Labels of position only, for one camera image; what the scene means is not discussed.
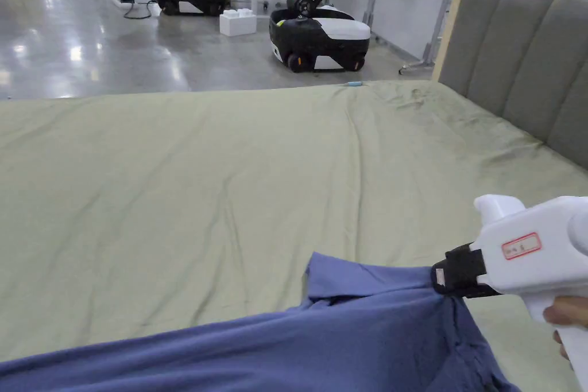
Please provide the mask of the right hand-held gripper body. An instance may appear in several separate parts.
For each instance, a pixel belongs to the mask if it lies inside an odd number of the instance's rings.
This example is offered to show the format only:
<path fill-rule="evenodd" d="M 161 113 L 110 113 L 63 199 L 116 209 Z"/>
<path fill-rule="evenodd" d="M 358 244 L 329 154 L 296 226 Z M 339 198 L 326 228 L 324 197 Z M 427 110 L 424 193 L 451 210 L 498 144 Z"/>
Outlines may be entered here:
<path fill-rule="evenodd" d="M 540 323 L 557 297 L 587 296 L 586 197 L 525 207 L 515 197 L 489 194 L 474 206 L 482 228 L 475 241 L 446 252 L 445 295 L 519 296 Z"/>

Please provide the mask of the person's right hand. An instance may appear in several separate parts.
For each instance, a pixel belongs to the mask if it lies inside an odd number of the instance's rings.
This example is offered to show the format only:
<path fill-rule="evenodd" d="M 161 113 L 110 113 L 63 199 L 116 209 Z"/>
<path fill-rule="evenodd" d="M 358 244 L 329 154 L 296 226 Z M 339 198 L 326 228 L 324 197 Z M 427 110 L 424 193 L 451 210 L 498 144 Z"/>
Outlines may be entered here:
<path fill-rule="evenodd" d="M 552 325 L 587 329 L 587 297 L 558 296 L 545 308 L 543 318 Z"/>

